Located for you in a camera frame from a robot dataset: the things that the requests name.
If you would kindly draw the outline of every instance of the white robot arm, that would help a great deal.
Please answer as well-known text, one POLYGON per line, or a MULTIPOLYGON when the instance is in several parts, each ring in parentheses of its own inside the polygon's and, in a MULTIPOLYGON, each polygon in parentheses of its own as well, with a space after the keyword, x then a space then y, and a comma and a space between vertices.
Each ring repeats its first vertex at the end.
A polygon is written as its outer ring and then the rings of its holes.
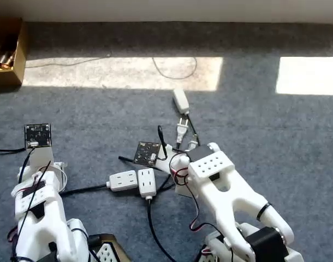
POLYGON ((53 161, 50 125, 26 125, 25 139, 29 166, 20 168, 11 193, 17 221, 13 259, 88 262, 87 232, 80 220, 66 220, 59 195, 66 185, 64 163, 53 161))
MULTIPOLYGON (((158 160, 156 167, 174 176, 176 170, 186 169, 183 175, 188 173, 189 188, 213 213, 217 228, 224 236, 224 240, 219 241, 220 244, 210 245, 220 258, 226 261, 229 251, 233 251, 237 261, 303 262, 301 254, 286 248, 286 245, 294 241, 294 234, 288 223, 262 195, 249 186, 217 144, 210 143, 187 153, 179 153, 178 156, 170 145, 166 149, 168 159, 158 160), (257 218, 266 227, 257 232, 246 230, 251 234, 243 234, 234 218, 234 212, 238 210, 257 218)), ((176 186, 176 192, 190 195, 185 186, 176 186)))

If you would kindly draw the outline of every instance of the floor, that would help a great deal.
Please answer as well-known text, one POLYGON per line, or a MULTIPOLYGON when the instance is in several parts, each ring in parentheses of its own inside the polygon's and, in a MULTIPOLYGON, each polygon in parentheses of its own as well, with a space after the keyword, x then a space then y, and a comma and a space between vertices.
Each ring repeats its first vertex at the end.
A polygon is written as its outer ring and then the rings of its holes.
MULTIPOLYGON (((0 148, 22 146, 25 123, 50 122, 68 189, 100 184, 138 168, 117 157, 132 157, 139 140, 157 141, 158 124, 175 142, 171 90, 183 87, 203 143, 218 143, 273 203, 295 232, 292 247, 305 261, 333 261, 333 26, 30 23, 29 33, 24 85, 0 94, 0 148)), ((10 192, 24 157, 0 156, 0 261, 10 256, 10 192)), ((103 191, 66 198, 64 207, 90 234, 114 234, 133 261, 167 261, 143 199, 103 191)), ((188 230, 194 215, 191 199, 171 190, 152 206, 177 261, 193 261, 209 232, 188 230)), ((236 219, 257 225, 242 212, 236 219)), ((200 221, 213 222, 204 205, 200 221)))

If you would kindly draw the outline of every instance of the circuit board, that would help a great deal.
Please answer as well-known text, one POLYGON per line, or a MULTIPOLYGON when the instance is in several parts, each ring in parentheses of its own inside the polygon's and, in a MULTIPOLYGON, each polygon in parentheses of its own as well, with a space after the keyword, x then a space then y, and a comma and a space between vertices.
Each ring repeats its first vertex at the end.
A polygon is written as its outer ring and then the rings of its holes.
POLYGON ((25 125, 26 148, 51 146, 50 124, 27 124, 25 125))
POLYGON ((135 153, 134 163, 146 166, 155 166, 160 143, 140 141, 135 153))

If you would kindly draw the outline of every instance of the white wall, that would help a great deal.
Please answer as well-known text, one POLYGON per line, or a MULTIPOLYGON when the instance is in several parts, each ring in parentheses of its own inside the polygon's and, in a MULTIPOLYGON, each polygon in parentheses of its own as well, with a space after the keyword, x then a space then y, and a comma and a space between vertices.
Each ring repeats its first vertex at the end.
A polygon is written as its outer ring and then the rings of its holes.
POLYGON ((224 21, 333 23, 333 0, 0 0, 26 21, 224 21))

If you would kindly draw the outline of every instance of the gray carpet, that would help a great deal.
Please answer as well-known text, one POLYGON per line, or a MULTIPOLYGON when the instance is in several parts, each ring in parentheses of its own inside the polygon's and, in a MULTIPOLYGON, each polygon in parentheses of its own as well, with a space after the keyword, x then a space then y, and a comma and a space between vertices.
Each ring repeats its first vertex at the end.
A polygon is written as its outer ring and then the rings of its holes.
MULTIPOLYGON (((34 23, 30 33, 30 59, 83 57, 86 50, 99 56, 108 49, 113 57, 224 57, 216 91, 187 92, 202 142, 218 143, 274 204, 305 261, 333 261, 333 96, 275 92, 281 56, 333 56, 333 26, 34 23)), ((139 140, 157 141, 158 124, 173 143, 178 120, 170 91, 23 86, 0 94, 0 148, 22 146, 25 123, 52 123, 54 155, 68 162, 73 189, 136 168, 117 156, 133 156, 139 140)), ((10 255, 10 191, 24 157, 0 156, 0 261, 10 255)), ((163 179, 158 174, 158 183, 163 179)), ((66 198, 64 207, 90 234, 113 233, 134 261, 167 261, 151 236, 144 200, 104 191, 66 198)), ((165 248, 177 261, 192 261, 208 230, 188 230, 191 199, 165 192, 152 215, 165 248)), ((253 221, 243 213, 237 218, 253 221)), ((205 208, 200 220, 213 221, 205 208)))

